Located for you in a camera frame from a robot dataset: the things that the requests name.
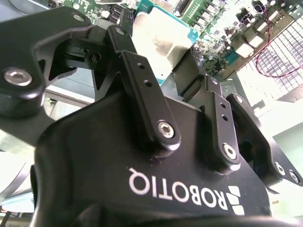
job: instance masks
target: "metal plate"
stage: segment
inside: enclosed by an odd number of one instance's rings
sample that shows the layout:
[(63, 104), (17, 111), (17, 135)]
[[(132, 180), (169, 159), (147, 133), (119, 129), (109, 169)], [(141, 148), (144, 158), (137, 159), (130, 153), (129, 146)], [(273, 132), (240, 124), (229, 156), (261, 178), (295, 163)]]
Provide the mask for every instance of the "metal plate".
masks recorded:
[(157, 8), (139, 12), (134, 21), (133, 43), (145, 56), (161, 85), (192, 45), (190, 28)]

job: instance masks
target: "ventilation grille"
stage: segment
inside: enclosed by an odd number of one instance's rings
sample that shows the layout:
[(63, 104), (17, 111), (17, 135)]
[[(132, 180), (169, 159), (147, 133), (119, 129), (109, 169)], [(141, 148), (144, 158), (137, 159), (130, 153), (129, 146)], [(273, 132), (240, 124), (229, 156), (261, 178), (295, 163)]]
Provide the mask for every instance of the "ventilation grille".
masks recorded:
[[(269, 103), (303, 83), (303, 69), (282, 78), (267, 78), (255, 67), (256, 57), (237, 73), (251, 106)], [(299, 18), (278, 35), (259, 58), (259, 69), (279, 76), (303, 65), (303, 19)]]

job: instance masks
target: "robotiq logo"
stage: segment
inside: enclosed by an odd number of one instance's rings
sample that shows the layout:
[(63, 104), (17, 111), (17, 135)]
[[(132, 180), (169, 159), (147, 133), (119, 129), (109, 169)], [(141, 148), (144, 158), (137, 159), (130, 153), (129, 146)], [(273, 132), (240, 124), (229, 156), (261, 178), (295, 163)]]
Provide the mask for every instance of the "robotiq logo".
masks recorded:
[[(189, 202), (192, 201), (195, 205), (203, 206), (206, 205), (210, 208), (214, 208), (216, 206), (219, 206), (223, 210), (228, 210), (225, 194), (229, 201), (229, 203), (232, 205), (232, 210), (236, 215), (244, 215), (244, 208), (239, 203), (240, 190), (237, 186), (228, 186), (229, 192), (223, 193), (221, 191), (217, 190), (211, 190), (209, 188), (202, 188), (201, 190), (196, 185), (191, 185), (187, 187), (182, 182), (176, 181), (172, 184), (172, 186), (167, 185), (166, 179), (162, 178), (162, 189), (161, 193), (157, 192), (157, 184), (161, 185), (160, 181), (157, 180), (155, 176), (151, 176), (151, 182), (149, 178), (140, 172), (137, 172), (133, 168), (129, 169), (132, 174), (129, 177), (129, 186), (131, 190), (137, 194), (137, 195), (146, 195), (150, 189), (152, 192), (152, 196), (154, 198), (159, 198), (162, 200), (177, 200), (179, 202)], [(144, 181), (138, 185), (135, 183), (135, 179), (139, 178)]]

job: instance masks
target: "motherboard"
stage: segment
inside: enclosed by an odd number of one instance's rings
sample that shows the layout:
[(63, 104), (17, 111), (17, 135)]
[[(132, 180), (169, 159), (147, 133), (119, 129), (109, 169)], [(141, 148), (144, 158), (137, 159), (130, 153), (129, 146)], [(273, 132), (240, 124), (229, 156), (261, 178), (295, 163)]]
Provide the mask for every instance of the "motherboard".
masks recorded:
[(267, 41), (268, 26), (274, 27), (285, 16), (284, 0), (43, 1), (49, 6), (73, 7), (93, 24), (100, 18), (118, 24), (122, 9), (133, 9), (135, 17), (142, 11), (148, 14), (147, 8), (157, 7), (189, 28), (195, 37), (192, 45), (201, 52), (199, 59), (209, 75), (216, 75), (238, 58), (252, 56)]

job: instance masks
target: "silver screw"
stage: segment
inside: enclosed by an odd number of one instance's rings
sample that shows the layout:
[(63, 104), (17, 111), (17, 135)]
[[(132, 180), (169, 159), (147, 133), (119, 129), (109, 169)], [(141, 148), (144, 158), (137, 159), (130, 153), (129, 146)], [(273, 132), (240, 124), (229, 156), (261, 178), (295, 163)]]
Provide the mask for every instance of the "silver screw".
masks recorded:
[(213, 82), (214, 84), (218, 84), (218, 81), (217, 81), (215, 78), (210, 77), (210, 79), (212, 80), (212, 82)]
[(280, 173), (281, 175), (285, 176), (286, 173), (285, 173), (283, 167), (282, 167), (278, 162), (275, 162), (275, 165), (276, 165), (276, 167), (278, 168), (279, 173)]
[(294, 181), (296, 181), (297, 183), (300, 182), (298, 176), (292, 170), (289, 170), (289, 174), (290, 174), (290, 176), (292, 176)]
[(243, 100), (241, 99), (240, 96), (236, 96), (236, 100), (237, 100), (239, 103), (243, 103)]
[(236, 151), (227, 143), (223, 143), (223, 150), (230, 159), (235, 160), (237, 158)]
[(27, 86), (32, 81), (32, 76), (21, 69), (10, 69), (4, 73), (4, 78), (7, 82), (17, 86)]
[(161, 134), (166, 138), (172, 138), (174, 136), (174, 129), (170, 124), (167, 122), (160, 122), (158, 124), (158, 129), (161, 132)]
[(78, 21), (81, 21), (81, 22), (84, 22), (84, 18), (80, 17), (79, 15), (77, 14), (74, 14), (74, 18)]
[(116, 31), (121, 35), (125, 35), (124, 31), (122, 31), (119, 27), (116, 27)]

